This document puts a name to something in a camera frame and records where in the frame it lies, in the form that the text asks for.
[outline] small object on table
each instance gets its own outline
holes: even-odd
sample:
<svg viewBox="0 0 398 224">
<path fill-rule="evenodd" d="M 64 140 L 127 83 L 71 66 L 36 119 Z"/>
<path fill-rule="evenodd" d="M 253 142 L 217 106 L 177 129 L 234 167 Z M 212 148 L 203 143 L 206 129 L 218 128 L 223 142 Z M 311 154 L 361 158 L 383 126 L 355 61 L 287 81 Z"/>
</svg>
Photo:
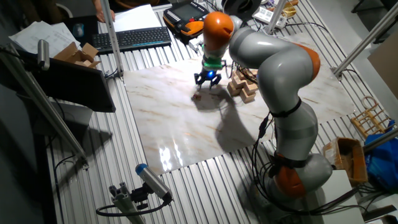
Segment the small object on table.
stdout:
<svg viewBox="0 0 398 224">
<path fill-rule="evenodd" d="M 200 101 L 201 100 L 201 95 L 199 95 L 198 93 L 194 93 L 193 96 L 191 97 L 191 100 Z"/>
</svg>

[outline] marble surface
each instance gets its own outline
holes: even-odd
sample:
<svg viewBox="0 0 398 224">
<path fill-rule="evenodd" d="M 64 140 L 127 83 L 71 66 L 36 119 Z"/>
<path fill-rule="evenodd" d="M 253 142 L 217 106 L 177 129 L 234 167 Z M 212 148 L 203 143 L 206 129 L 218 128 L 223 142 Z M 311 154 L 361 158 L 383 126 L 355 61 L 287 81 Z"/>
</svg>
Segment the marble surface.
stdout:
<svg viewBox="0 0 398 224">
<path fill-rule="evenodd" d="M 307 34 L 285 37 L 317 50 Z M 231 64 L 226 54 L 225 59 Z M 347 92 L 321 59 L 317 78 L 299 91 L 322 123 L 354 112 Z M 223 79 L 211 90 L 201 90 L 193 74 L 200 72 L 201 58 L 124 72 L 124 83 L 132 107 L 147 163 L 163 174 L 254 143 L 268 108 L 257 92 L 252 103 L 230 97 Z M 194 93 L 201 100 L 191 100 Z M 263 140 L 273 137 L 268 129 Z"/>
</svg>

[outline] metal bracket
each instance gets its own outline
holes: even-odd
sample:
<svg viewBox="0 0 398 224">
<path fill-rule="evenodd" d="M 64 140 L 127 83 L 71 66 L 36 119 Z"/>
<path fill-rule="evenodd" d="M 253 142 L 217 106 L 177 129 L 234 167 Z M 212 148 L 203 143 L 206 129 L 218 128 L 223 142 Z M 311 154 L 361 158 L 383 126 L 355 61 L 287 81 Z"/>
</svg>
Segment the metal bracket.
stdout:
<svg viewBox="0 0 398 224">
<path fill-rule="evenodd" d="M 83 170 L 88 170 L 90 167 L 89 167 L 89 165 L 88 165 L 88 163 L 87 163 L 87 160 L 85 160 L 85 159 L 82 159 L 81 160 L 81 169 L 83 169 Z"/>
<path fill-rule="evenodd" d="M 333 72 L 333 74 L 335 74 L 336 69 L 337 69 L 336 67 L 330 67 L 330 70 L 331 70 L 331 72 Z M 335 77 L 337 78 L 337 80 L 342 81 L 343 72 L 335 74 Z"/>
</svg>

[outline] keyboard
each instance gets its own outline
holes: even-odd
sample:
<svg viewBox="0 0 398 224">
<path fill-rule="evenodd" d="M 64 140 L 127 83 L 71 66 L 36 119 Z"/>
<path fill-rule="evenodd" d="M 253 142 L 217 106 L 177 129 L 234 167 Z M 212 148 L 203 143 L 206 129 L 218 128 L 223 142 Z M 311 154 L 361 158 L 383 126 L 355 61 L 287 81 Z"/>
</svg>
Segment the keyboard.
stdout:
<svg viewBox="0 0 398 224">
<path fill-rule="evenodd" d="M 145 29 L 117 32 L 120 51 L 147 49 L 170 45 L 172 40 L 167 27 L 153 27 Z M 113 52 L 108 34 L 93 35 L 93 47 L 99 54 Z"/>
</svg>

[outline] white paper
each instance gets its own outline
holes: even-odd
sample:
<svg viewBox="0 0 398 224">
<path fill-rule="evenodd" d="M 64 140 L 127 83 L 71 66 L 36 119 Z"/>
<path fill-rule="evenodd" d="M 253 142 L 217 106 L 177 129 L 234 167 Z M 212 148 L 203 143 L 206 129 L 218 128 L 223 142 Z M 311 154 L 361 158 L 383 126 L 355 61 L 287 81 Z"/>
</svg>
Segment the white paper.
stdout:
<svg viewBox="0 0 398 224">
<path fill-rule="evenodd" d="M 80 45 L 80 42 L 76 40 L 76 38 L 68 29 L 67 25 L 65 25 L 63 22 L 51 26 L 53 30 L 58 31 L 59 33 L 63 34 L 66 38 L 73 40 L 76 43 L 76 46 Z"/>
<path fill-rule="evenodd" d="M 116 32 L 161 26 L 150 4 L 118 14 L 113 25 Z"/>
<path fill-rule="evenodd" d="M 65 47 L 76 41 L 74 38 L 69 39 L 59 33 L 45 22 L 34 22 L 29 27 L 9 38 L 32 54 L 37 54 L 37 43 L 43 39 L 49 43 L 50 57 L 56 56 Z"/>
</svg>

